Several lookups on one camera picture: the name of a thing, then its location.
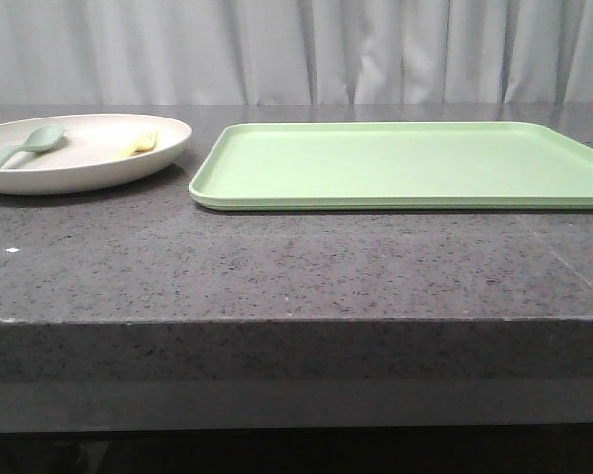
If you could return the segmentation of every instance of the countertop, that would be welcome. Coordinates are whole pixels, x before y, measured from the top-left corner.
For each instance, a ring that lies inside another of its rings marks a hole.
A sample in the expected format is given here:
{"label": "countertop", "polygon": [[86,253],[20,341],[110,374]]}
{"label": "countertop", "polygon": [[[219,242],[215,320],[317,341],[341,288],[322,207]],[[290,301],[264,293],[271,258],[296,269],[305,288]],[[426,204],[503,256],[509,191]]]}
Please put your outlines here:
{"label": "countertop", "polygon": [[593,104],[0,106],[193,130],[142,180],[0,195],[0,432],[593,421],[593,212],[256,212],[189,181],[246,122],[525,121]]}

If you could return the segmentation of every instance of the tray rim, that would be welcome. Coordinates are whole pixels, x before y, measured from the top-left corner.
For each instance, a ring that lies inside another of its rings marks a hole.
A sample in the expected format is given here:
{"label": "tray rim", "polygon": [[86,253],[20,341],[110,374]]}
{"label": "tray rim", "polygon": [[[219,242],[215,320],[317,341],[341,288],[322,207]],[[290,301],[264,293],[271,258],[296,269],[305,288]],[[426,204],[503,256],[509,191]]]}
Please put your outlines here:
{"label": "tray rim", "polygon": [[438,197],[216,197],[203,193],[196,188],[196,184],[203,177],[212,164],[213,155],[223,147],[229,136],[242,131],[255,131],[255,129],[280,130],[281,128],[309,128],[326,126],[330,129],[344,128],[372,128],[372,127],[408,127],[421,128],[423,126],[450,127],[456,131],[460,127],[489,126],[496,130],[512,129],[533,130],[538,134],[550,135],[559,138],[563,144],[570,145],[580,151],[585,151],[593,158],[593,148],[581,143],[574,138],[566,136],[547,126],[524,121],[350,121],[350,122],[253,122],[238,123],[226,127],[219,135],[217,141],[208,153],[204,162],[198,168],[189,183],[189,192],[192,198],[203,207],[221,211],[277,211],[282,210],[471,210],[471,209],[593,209],[593,197],[566,197],[566,196],[438,196]]}

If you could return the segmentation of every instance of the green tray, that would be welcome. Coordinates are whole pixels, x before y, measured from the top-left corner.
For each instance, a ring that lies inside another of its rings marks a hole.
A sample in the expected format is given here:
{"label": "green tray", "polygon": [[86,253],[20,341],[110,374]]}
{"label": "green tray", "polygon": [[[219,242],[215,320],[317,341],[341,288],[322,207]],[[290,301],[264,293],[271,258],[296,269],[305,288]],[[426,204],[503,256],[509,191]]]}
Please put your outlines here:
{"label": "green tray", "polygon": [[515,122],[244,124],[189,190],[219,210],[593,208],[593,149]]}

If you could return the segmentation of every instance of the spoon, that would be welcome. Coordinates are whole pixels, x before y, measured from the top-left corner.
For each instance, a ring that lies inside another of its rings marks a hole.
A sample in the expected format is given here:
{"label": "spoon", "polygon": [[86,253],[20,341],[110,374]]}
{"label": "spoon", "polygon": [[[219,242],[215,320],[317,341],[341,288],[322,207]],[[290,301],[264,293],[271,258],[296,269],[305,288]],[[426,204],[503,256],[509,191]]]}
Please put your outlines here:
{"label": "spoon", "polygon": [[27,140],[20,145],[10,145],[0,149],[0,168],[19,151],[42,153],[57,146],[64,134],[61,125],[46,125],[34,130]]}

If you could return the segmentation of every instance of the curtain fold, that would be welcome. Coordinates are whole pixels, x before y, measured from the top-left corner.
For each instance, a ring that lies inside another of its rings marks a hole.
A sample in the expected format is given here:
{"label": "curtain fold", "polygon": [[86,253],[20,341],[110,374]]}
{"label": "curtain fold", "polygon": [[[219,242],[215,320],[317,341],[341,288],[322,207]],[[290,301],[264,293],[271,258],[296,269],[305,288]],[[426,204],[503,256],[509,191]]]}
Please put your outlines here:
{"label": "curtain fold", "polygon": [[0,0],[0,104],[593,102],[593,0]]}

